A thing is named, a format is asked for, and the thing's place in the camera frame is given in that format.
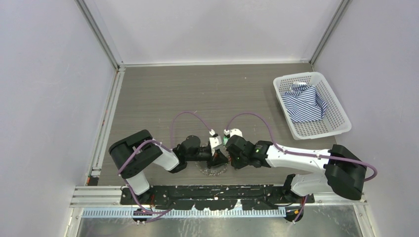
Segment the numbered metal key ring disc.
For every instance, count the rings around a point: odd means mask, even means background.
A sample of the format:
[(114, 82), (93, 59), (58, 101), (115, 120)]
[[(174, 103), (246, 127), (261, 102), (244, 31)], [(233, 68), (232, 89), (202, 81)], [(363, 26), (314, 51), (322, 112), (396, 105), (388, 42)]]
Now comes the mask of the numbered metal key ring disc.
[(209, 161), (196, 161), (195, 165), (206, 176), (219, 176), (227, 171), (231, 158), (225, 147), (216, 150)]

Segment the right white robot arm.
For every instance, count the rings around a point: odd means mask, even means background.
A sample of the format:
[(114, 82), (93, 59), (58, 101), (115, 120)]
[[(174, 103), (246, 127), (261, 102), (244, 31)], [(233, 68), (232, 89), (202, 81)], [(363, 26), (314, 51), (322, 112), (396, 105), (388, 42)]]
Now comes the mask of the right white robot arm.
[(235, 169), (249, 165), (306, 171), (305, 175), (286, 176), (282, 197), (287, 202), (326, 192), (334, 192), (349, 200), (362, 197), (367, 168), (344, 146), (334, 144), (329, 150), (293, 149), (270, 141), (253, 144), (239, 135), (232, 135), (225, 147)]

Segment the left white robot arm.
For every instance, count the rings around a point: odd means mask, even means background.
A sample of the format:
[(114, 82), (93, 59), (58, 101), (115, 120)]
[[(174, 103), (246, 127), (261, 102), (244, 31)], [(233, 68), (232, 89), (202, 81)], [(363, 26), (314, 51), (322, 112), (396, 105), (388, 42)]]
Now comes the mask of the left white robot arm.
[(108, 150), (118, 175), (132, 189), (132, 197), (139, 204), (151, 200), (150, 184), (144, 169), (156, 164), (170, 173), (177, 173), (187, 167), (190, 161), (204, 163), (210, 172), (218, 173), (220, 168), (229, 163), (229, 158), (222, 152), (222, 139), (210, 131), (206, 145), (198, 136), (189, 135), (173, 149), (165, 147), (144, 129), (114, 144)]

